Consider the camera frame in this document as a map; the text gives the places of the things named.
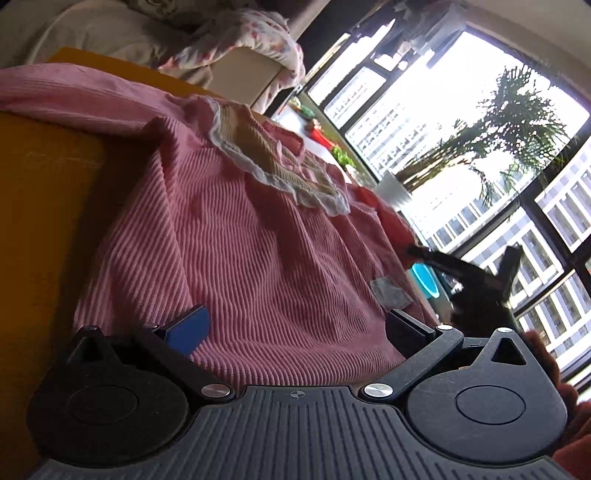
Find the floral blanket on sofa arm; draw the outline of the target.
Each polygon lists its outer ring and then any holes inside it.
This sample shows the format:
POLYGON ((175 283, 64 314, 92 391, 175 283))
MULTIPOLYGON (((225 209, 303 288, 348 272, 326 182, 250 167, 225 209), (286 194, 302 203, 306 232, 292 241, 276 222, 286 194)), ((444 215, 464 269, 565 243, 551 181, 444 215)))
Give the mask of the floral blanket on sofa arm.
POLYGON ((256 1, 130 1, 128 6, 191 35, 187 46, 161 61, 160 68, 207 67, 245 48, 280 64, 276 88, 304 79, 304 53, 290 36, 287 19, 256 1))

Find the person's right hand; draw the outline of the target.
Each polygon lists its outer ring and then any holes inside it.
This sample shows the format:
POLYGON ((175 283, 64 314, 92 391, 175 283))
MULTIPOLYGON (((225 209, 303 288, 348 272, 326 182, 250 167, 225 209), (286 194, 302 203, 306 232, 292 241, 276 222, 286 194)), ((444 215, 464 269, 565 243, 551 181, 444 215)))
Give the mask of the person's right hand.
POLYGON ((590 410, 587 402, 578 403, 579 395, 576 389, 560 380, 560 369, 555 359, 547 352, 545 345, 535 331, 526 332, 523 338, 531 352, 542 366, 551 382, 556 387, 567 408, 567 426, 560 439, 553 447, 553 460, 565 470, 576 476, 575 470, 583 466, 582 452, 580 449, 575 454, 574 445, 587 434, 586 424, 590 418, 590 410))

